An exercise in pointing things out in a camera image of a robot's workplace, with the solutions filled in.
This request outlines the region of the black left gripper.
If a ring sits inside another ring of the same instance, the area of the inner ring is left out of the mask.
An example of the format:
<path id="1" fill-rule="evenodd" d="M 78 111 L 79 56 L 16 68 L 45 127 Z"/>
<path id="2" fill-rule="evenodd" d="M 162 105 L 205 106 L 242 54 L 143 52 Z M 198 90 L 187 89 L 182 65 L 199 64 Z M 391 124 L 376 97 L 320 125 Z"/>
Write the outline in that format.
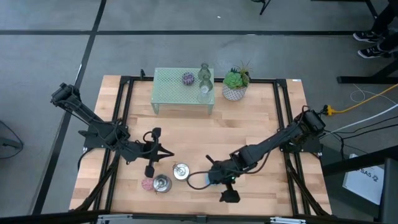
<path id="1" fill-rule="evenodd" d="M 144 143 L 142 143 L 141 157 L 149 160 L 144 171 L 144 175 L 148 178 L 153 178 L 154 176 L 154 162 L 158 151 L 164 153 L 158 155 L 158 161 L 174 156 L 173 152 L 167 150 L 161 144 L 159 145 L 160 135 L 161 128 L 154 128 L 152 131 L 146 132 L 142 137 Z"/>

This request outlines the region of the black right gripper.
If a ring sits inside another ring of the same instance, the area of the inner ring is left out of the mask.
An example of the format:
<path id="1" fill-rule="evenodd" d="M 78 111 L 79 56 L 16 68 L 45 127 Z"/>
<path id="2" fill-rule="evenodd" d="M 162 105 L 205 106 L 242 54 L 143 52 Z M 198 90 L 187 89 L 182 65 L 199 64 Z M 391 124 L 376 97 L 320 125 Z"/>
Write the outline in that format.
<path id="1" fill-rule="evenodd" d="M 238 191 L 233 189 L 236 178 L 240 174 L 235 170 L 235 164 L 232 159 L 224 161 L 214 161 L 209 155 L 206 158 L 212 163 L 211 169 L 208 171 L 208 180 L 211 185 L 223 184 L 226 190 L 221 193 L 220 202 L 238 203 L 240 196 Z"/>

